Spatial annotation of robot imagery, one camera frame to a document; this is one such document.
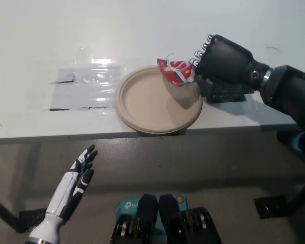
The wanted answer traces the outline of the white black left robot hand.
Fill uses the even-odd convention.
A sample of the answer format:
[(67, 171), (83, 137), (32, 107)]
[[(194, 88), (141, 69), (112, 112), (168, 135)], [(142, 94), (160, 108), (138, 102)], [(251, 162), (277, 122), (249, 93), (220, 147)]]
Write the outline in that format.
[(58, 184), (44, 220), (31, 231), (26, 243), (60, 243), (60, 229), (74, 213), (93, 177), (92, 161), (97, 154), (91, 145), (77, 157)]

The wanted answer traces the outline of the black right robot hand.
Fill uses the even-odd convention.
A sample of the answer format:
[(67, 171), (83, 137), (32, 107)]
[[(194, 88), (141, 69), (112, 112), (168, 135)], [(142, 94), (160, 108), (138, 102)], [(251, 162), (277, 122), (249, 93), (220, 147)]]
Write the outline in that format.
[(198, 75), (231, 85), (244, 84), (260, 90), (272, 68), (256, 61), (250, 51), (220, 35), (208, 35), (202, 50), (189, 63)]

